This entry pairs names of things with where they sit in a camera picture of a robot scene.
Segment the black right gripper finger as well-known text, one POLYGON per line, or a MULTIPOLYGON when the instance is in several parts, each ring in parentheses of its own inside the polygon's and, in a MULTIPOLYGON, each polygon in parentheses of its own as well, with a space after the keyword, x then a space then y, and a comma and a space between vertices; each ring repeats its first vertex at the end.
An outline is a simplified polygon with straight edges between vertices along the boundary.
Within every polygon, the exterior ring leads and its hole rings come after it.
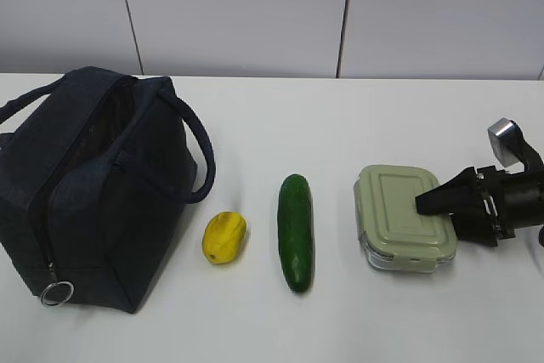
POLYGON ((484 211, 474 167, 463 169, 447 183, 417 196, 415 201, 416 210, 421 215, 477 215, 484 211))
POLYGON ((496 247, 497 238, 493 218, 482 210, 459 211, 450 214, 459 241, 468 241, 486 247, 496 247))

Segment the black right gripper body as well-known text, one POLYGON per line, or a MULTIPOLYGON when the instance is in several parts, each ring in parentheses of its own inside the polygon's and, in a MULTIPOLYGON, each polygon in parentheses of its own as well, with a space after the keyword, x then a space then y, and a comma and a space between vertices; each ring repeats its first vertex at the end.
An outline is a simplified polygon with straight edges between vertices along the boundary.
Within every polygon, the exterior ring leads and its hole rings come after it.
POLYGON ((477 213, 469 240, 496 247, 515 230, 543 225, 543 167, 509 173, 493 166, 470 169, 477 192, 477 213))

